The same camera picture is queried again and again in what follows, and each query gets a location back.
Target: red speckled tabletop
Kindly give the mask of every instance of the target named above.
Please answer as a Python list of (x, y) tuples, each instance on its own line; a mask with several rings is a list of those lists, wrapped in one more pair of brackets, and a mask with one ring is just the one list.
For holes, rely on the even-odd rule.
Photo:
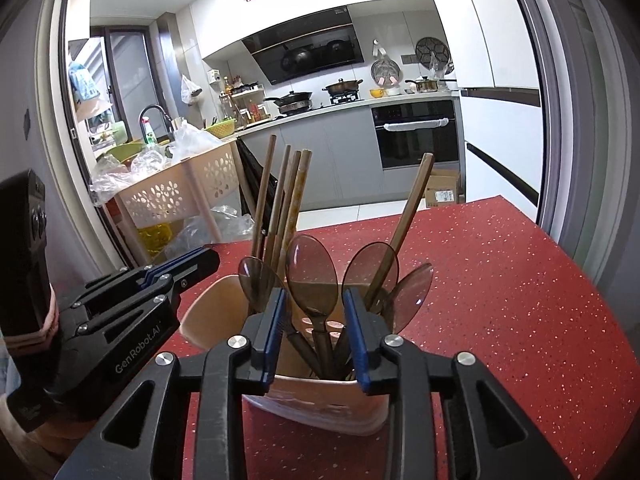
[[(338, 275), (359, 248), (389, 240), (398, 216), (314, 229)], [(222, 264), (182, 296), (180, 315), (222, 276), (235, 274), (248, 242), (218, 246)], [(419, 212), (399, 255), (401, 276), (435, 268), (425, 306), (402, 333), (424, 350), (470, 350), (495, 374), (562, 456), (575, 478), (593, 479), (640, 404), (640, 369), (625, 335), (580, 269), (501, 198)], [(165, 350), (199, 350), (179, 334)], [(193, 471), (190, 410), (184, 480)], [(441, 425), (436, 428), (446, 478)], [(383, 477), (386, 427), (369, 437), (311, 428), (246, 405), (251, 480), (373, 480)]]

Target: black faucet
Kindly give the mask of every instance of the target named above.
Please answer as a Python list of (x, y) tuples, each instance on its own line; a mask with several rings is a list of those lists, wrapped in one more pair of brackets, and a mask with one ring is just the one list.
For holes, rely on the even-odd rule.
[(146, 107), (144, 110), (140, 112), (140, 118), (138, 119), (138, 121), (140, 122), (140, 130), (142, 130), (142, 139), (148, 144), (146, 140), (145, 125), (142, 122), (142, 119), (145, 117), (145, 113), (148, 112), (149, 110), (152, 110), (153, 108), (155, 108), (162, 114), (162, 120), (164, 120), (164, 129), (166, 130), (167, 135), (169, 136), (169, 140), (171, 141), (175, 140), (174, 127), (171, 124), (171, 117), (169, 117), (169, 114), (165, 112), (164, 108), (162, 108), (160, 105), (149, 105), (148, 107)]

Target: spoon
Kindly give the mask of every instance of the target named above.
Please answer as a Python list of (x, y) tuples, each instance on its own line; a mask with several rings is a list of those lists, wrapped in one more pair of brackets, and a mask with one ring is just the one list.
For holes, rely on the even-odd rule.
[(334, 348), (326, 329), (326, 320), (338, 301), (338, 277), (331, 256), (312, 236), (298, 235), (287, 251), (285, 269), (291, 295), (313, 325), (320, 378), (334, 380)]
[(405, 329), (424, 305), (433, 281), (433, 266), (427, 262), (398, 283), (382, 308), (382, 317), (393, 334)]
[[(372, 291), (370, 285), (378, 273), (381, 263), (385, 260), (390, 263), (389, 272), (382, 287), (377, 291)], [(364, 300), (370, 298), (369, 304), (367, 301), (365, 302), (367, 309), (378, 314), (382, 310), (384, 298), (396, 286), (398, 275), (398, 257), (391, 246), (384, 242), (373, 242), (361, 248), (351, 260), (342, 279), (342, 294), (348, 288), (356, 287)], [(338, 370), (345, 368), (350, 353), (349, 337), (347, 331), (343, 329), (334, 349), (334, 362)]]
[[(262, 260), (252, 256), (248, 256), (240, 262), (238, 276), (244, 295), (249, 300), (250, 313), (261, 314), (265, 311), (269, 303), (271, 291), (274, 288), (287, 290), (271, 267)], [(309, 368), (311, 368), (311, 371), (320, 377), (320, 363), (316, 352), (309, 344), (309, 341), (293, 326), (291, 303), (288, 295), (287, 308), (282, 317), (282, 324), (284, 333), (287, 335), (291, 346), (296, 349), (300, 357), (302, 357)]]

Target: white tile floor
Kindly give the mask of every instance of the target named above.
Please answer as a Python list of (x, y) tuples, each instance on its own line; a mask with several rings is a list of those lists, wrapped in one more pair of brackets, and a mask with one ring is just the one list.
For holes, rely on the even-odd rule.
[[(347, 224), (356, 220), (369, 220), (385, 216), (402, 214), (406, 200), (398, 202), (382, 202), (378, 204), (353, 205), (348, 207), (335, 207), (332, 209), (319, 209), (316, 211), (303, 211), (298, 218), (298, 231), (327, 227), (331, 225)], [(420, 201), (418, 211), (427, 209), (424, 199)]]

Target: oven handle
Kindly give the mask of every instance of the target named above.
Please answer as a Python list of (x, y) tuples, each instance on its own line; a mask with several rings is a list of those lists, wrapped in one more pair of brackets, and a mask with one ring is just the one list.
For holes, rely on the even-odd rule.
[(393, 123), (385, 124), (384, 129), (388, 132), (410, 132), (419, 128), (439, 128), (447, 126), (449, 119), (434, 119), (433, 121), (415, 121), (413, 123)]

